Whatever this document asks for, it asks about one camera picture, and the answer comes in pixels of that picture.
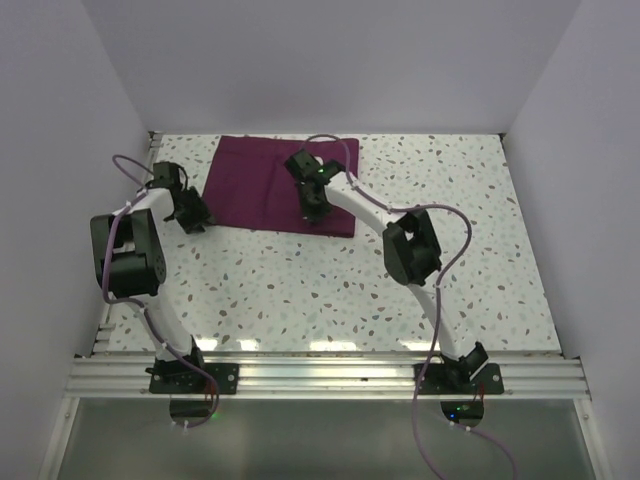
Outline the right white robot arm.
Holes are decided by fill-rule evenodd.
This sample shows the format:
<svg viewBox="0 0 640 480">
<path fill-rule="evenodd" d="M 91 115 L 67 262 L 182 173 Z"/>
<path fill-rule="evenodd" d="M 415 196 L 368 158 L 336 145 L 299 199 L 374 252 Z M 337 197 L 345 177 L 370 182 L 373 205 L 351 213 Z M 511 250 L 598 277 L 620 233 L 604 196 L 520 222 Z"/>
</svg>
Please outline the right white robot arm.
<svg viewBox="0 0 640 480">
<path fill-rule="evenodd" d="M 443 309 L 443 280 L 462 257 L 472 240 L 472 225 L 459 209 L 442 204 L 411 208 L 384 205 L 378 198 L 351 184 L 339 173 L 326 180 L 318 175 L 297 179 L 295 186 L 303 217 L 317 221 L 338 207 L 364 222 L 383 243 L 386 273 L 406 287 L 430 321 L 433 350 L 440 348 L 444 376 L 451 389 L 468 392 L 481 380 L 488 354 L 471 333 L 460 333 L 449 324 Z M 442 249 L 429 212 L 443 210 L 458 216 L 465 225 L 466 239 L 448 263 L 441 260 Z"/>
</svg>

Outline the purple cloth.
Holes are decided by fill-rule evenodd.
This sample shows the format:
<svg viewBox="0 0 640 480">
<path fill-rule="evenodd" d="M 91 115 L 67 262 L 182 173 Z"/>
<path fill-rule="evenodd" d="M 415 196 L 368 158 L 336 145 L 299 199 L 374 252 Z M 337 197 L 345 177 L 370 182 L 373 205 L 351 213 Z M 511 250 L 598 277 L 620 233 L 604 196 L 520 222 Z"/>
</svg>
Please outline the purple cloth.
<svg viewBox="0 0 640 480">
<path fill-rule="evenodd" d="M 345 161 L 332 141 L 223 136 L 212 158 L 202 199 L 218 224 L 251 230 L 351 238 L 355 218 L 334 208 L 319 223 L 303 219 L 295 181 L 285 161 L 300 149 Z"/>
</svg>

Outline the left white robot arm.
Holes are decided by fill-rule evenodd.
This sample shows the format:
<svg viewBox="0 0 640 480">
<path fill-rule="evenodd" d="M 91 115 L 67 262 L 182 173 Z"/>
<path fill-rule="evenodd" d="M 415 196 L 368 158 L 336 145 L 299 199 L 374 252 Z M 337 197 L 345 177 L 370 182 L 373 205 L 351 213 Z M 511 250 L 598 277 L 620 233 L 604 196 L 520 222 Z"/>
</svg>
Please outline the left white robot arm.
<svg viewBox="0 0 640 480">
<path fill-rule="evenodd" d="M 144 187 L 121 209 L 93 217 L 96 280 L 105 303 L 126 304 L 140 316 L 155 349 L 149 374 L 161 392 L 214 396 L 218 384 L 164 288 L 169 267 L 161 232 L 174 212 L 169 189 Z"/>
</svg>

